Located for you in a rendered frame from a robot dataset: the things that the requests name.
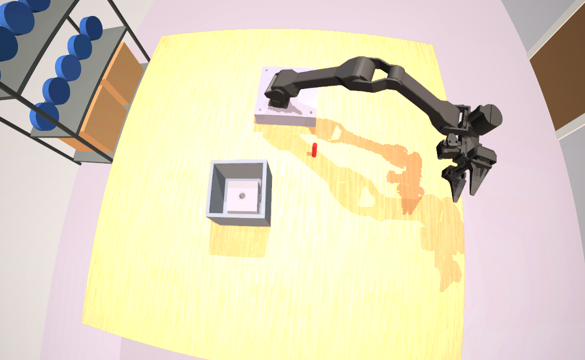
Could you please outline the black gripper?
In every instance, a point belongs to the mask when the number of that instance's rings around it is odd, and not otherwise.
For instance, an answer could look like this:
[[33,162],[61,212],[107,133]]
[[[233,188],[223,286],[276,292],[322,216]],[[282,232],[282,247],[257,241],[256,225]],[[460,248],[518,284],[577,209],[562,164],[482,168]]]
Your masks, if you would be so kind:
[[489,170],[497,162],[497,154],[494,150],[482,146],[477,137],[460,136],[465,141],[465,155],[457,154],[454,162],[457,166],[450,165],[442,170],[441,178],[450,183],[452,201],[457,203],[466,186],[466,171],[470,171],[470,195],[474,196],[481,186]]

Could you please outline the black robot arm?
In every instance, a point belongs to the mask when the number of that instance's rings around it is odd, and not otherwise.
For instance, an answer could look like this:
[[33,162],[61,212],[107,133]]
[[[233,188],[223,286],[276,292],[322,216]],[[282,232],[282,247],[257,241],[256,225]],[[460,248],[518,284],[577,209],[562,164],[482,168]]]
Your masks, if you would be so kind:
[[[375,69],[387,73],[387,78],[373,80]],[[407,74],[398,64],[389,64],[381,58],[357,56],[336,67],[296,72],[282,69],[274,74],[264,95],[269,106],[286,109],[290,98],[299,96],[302,89],[342,85],[349,91],[380,92],[397,91],[411,101],[427,116],[435,129],[446,136],[436,146],[438,160],[466,155],[466,141],[461,136],[479,136],[502,125],[503,116],[494,104],[478,105],[471,112],[470,105],[451,104],[439,100],[432,92]],[[460,113],[462,119],[459,122]],[[461,137],[460,141],[457,137]]]

